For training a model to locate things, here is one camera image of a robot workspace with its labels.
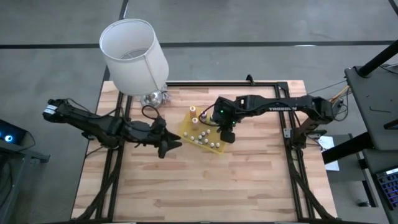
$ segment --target gray concrete floor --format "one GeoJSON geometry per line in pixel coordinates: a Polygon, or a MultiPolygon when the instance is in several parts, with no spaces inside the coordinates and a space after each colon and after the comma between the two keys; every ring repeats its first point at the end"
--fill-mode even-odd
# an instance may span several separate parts
{"type": "MultiPolygon", "coordinates": [[[[97,43],[119,16],[122,0],[0,0],[0,44],[97,43]]],[[[394,40],[398,17],[387,0],[131,0],[127,18],[152,23],[161,42],[394,40]]],[[[343,70],[362,65],[385,45],[331,47],[226,47],[165,49],[169,80],[304,80],[307,91],[344,80],[343,70]]],[[[97,49],[0,50],[0,110],[28,129],[34,150],[51,154],[33,164],[13,223],[68,220],[87,141],[80,131],[42,119],[49,98],[70,97],[95,110],[104,73],[97,49]]],[[[314,93],[328,98],[344,84],[314,93]]],[[[365,131],[352,96],[343,122],[330,134],[365,131]]],[[[331,184],[339,217],[369,221],[371,212],[352,200],[358,183],[331,184]]],[[[380,210],[373,210],[383,216],[380,210]]]]}

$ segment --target metal bracket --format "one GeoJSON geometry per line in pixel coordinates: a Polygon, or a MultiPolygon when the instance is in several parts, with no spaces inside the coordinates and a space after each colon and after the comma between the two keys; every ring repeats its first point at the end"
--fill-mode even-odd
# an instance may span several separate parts
{"type": "Polygon", "coordinates": [[[291,137],[291,135],[290,135],[290,131],[291,130],[292,130],[291,128],[284,128],[284,137],[285,138],[290,138],[291,137]]]}

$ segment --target wooden table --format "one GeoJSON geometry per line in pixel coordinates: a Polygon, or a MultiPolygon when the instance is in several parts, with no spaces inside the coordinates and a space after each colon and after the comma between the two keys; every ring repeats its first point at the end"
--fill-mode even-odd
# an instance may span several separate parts
{"type": "MultiPolygon", "coordinates": [[[[291,96],[306,94],[303,81],[288,81],[291,96]]],[[[169,131],[176,133],[188,107],[208,106],[218,96],[234,100],[238,95],[273,98],[267,87],[169,87],[171,102],[160,108],[169,131]]],[[[105,82],[98,114],[116,106],[118,91],[105,82]]],[[[148,123],[135,98],[131,118],[148,123]]],[[[306,118],[298,113],[301,121],[306,118]]],[[[126,144],[118,197],[116,222],[264,222],[296,221],[282,131],[277,113],[245,118],[234,129],[236,142],[222,155],[206,152],[189,143],[157,157],[152,146],[134,148],[126,144]]],[[[91,142],[88,152],[98,148],[91,142]]],[[[72,217],[79,216],[100,190],[106,149],[86,159],[72,217]]],[[[318,147],[304,150],[304,161],[312,192],[327,211],[336,216],[322,155],[318,147]]],[[[300,194],[307,214],[303,194],[300,194]]]]}

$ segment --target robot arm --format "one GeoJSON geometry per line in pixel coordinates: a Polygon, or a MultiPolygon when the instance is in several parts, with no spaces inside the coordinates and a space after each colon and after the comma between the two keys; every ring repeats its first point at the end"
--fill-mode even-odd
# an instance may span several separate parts
{"type": "Polygon", "coordinates": [[[119,147],[121,141],[125,140],[158,147],[159,158],[164,158],[167,151],[182,145],[177,141],[180,137],[166,129],[166,122],[161,116],[154,118],[149,126],[142,121],[93,114],[72,106],[65,99],[58,99],[49,100],[43,117],[53,123],[68,123],[82,130],[84,137],[91,140],[91,136],[94,136],[102,146],[110,149],[119,147]]]}
{"type": "Polygon", "coordinates": [[[234,143],[233,127],[245,117],[259,116],[269,111],[302,111],[308,115],[304,128],[299,127],[292,131],[295,139],[300,138],[301,145],[305,145],[307,131],[314,130],[320,124],[332,122],[334,114],[337,114],[341,107],[340,103],[332,104],[323,98],[309,95],[294,98],[263,98],[258,95],[246,95],[236,97],[235,101],[218,97],[214,104],[213,121],[219,126],[221,140],[234,143]]]}

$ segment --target yellow pegboard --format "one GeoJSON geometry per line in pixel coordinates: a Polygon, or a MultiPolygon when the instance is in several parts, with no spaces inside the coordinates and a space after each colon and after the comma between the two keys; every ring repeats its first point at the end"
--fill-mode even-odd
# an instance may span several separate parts
{"type": "MultiPolygon", "coordinates": [[[[197,108],[197,115],[199,116],[200,112],[203,111],[203,108],[197,108]]],[[[210,122],[210,115],[207,116],[207,123],[210,122]]],[[[184,120],[182,121],[181,125],[180,125],[180,129],[178,131],[178,135],[181,136],[182,139],[186,140],[187,142],[194,144],[196,146],[202,147],[204,149],[207,149],[211,152],[214,152],[216,154],[222,154],[224,152],[225,149],[225,145],[226,143],[220,140],[220,134],[217,133],[217,129],[218,127],[212,127],[212,126],[207,126],[205,124],[202,124],[199,121],[199,128],[197,130],[193,130],[192,129],[192,119],[189,113],[189,108],[187,108],[187,114],[184,117],[184,120]],[[202,140],[199,140],[198,137],[199,135],[201,135],[201,132],[204,131],[206,132],[207,129],[210,130],[210,134],[206,134],[202,140]],[[193,136],[195,138],[195,140],[199,140],[200,143],[195,143],[194,141],[192,141],[190,138],[191,136],[193,136]],[[216,146],[214,147],[210,147],[210,143],[214,143],[214,145],[216,143],[219,143],[220,146],[219,148],[217,148],[216,146]]]]}

